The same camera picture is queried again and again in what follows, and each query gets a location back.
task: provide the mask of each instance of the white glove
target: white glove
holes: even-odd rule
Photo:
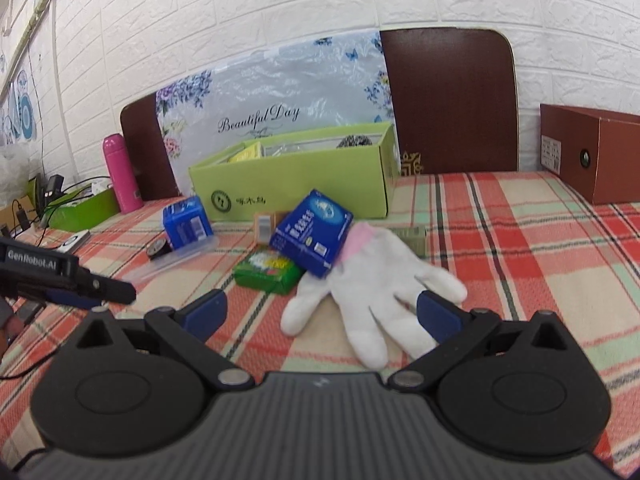
[[[302,276],[296,297],[282,313],[280,329],[289,336],[299,334],[331,294],[358,359],[380,370],[388,354],[378,323],[413,359],[436,346],[415,317],[416,301],[425,287],[455,304],[466,298],[466,287],[451,273],[422,262],[391,231],[361,222],[351,228],[338,262],[324,279],[309,272]]]

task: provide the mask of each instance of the tablecloth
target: tablecloth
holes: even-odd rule
[[[148,203],[92,229],[78,253],[82,264],[115,277],[144,264],[144,249],[159,236],[168,203]],[[612,397],[598,456],[621,475],[640,466],[640,204],[590,206],[550,173],[418,176],[398,182],[388,218],[375,223],[424,225],[427,261],[466,284],[465,310],[487,307],[505,319],[528,319],[539,309],[557,312]],[[208,344],[258,380],[267,370],[362,369],[330,298],[300,336],[282,335],[280,315],[288,298],[241,288],[231,277],[252,248],[252,225],[214,228],[220,238],[214,252],[156,278],[134,305],[111,305],[112,311],[139,317],[159,305],[180,307],[219,287],[228,295],[228,319]],[[56,246],[66,236],[51,231],[43,245]],[[47,307],[5,354],[0,374],[23,370],[60,345],[83,315]],[[387,342],[390,362],[383,375],[407,362]],[[1,457],[9,465],[42,445],[28,403],[46,367],[0,382]]]

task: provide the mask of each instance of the pink bottle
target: pink bottle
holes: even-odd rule
[[[104,152],[104,160],[107,162],[109,176],[113,183],[113,190],[120,205],[120,211],[122,213],[131,213],[136,209],[140,209],[143,202],[140,198],[138,183],[133,176],[133,168],[124,143],[124,137],[120,134],[105,137],[102,142],[102,151]]]

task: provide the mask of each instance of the yellow package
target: yellow package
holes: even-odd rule
[[[262,158],[264,150],[260,142],[255,142],[251,146],[245,148],[240,153],[236,153],[229,158],[229,162],[240,162],[241,160],[250,160],[251,158]]]

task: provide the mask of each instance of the small blue package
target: small blue package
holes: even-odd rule
[[[197,196],[168,205],[162,211],[162,226],[174,250],[213,236],[207,214]]]
[[[350,211],[313,190],[276,227],[269,245],[323,278],[333,267],[352,220]]]

